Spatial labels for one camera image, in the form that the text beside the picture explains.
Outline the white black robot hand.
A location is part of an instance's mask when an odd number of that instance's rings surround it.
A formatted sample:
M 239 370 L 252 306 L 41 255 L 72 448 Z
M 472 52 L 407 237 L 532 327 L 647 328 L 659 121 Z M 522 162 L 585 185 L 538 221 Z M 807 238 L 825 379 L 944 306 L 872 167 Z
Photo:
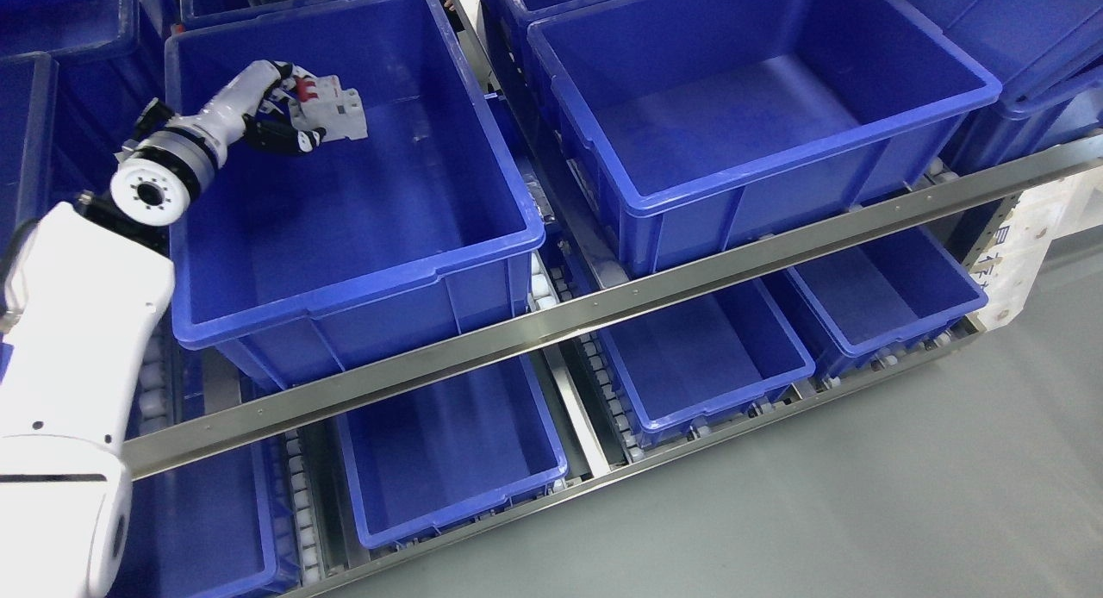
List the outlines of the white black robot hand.
M 315 81 L 315 75 L 289 61 L 255 60 L 190 117 L 190 126 L 213 143 L 221 161 L 238 141 L 286 157 L 311 153 L 326 141 L 328 131 L 293 121 L 301 81 Z

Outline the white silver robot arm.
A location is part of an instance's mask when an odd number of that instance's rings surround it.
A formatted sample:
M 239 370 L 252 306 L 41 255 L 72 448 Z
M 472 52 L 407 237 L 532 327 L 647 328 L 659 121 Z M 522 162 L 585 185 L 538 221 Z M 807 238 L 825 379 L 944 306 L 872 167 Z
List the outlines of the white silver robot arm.
M 159 229 L 243 136 L 243 108 L 153 102 L 100 195 L 17 229 L 3 263 L 3 595 L 103 597 L 133 505 L 122 457 L 149 340 L 176 282 Z

